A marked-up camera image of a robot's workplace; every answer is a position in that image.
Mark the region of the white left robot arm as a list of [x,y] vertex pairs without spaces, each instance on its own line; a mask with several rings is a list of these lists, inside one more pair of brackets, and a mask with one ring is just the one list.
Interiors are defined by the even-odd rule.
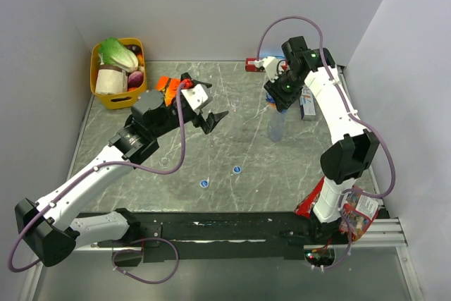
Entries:
[[[94,242],[117,240],[131,246],[138,241],[139,223],[124,209],[82,219],[79,214],[108,186],[135,169],[163,176],[178,171],[185,160],[185,123],[208,135],[227,115],[210,112],[203,117],[203,108],[213,99],[211,86],[183,73],[171,78],[164,90],[146,90],[132,105],[125,125],[86,167],[36,202],[23,199],[17,203],[18,241],[27,244],[37,263],[55,266],[74,249]],[[158,138],[175,129],[180,131],[178,163],[165,171],[144,166],[158,150]]]

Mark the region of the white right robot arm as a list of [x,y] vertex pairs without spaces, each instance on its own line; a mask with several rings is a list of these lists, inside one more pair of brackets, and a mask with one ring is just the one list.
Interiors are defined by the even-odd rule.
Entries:
[[371,164],[379,141],[369,128],[356,121],[357,112],[345,94],[338,69],[328,50],[310,49],[302,36],[283,43],[288,65],[277,73],[273,57],[263,61],[269,81],[265,90],[272,96],[279,112],[288,109],[302,93],[310,90],[327,123],[332,145],[320,157],[323,185],[313,212],[318,220],[308,226],[309,238],[324,243],[333,234],[330,222],[340,216],[339,201],[343,190],[350,189]]

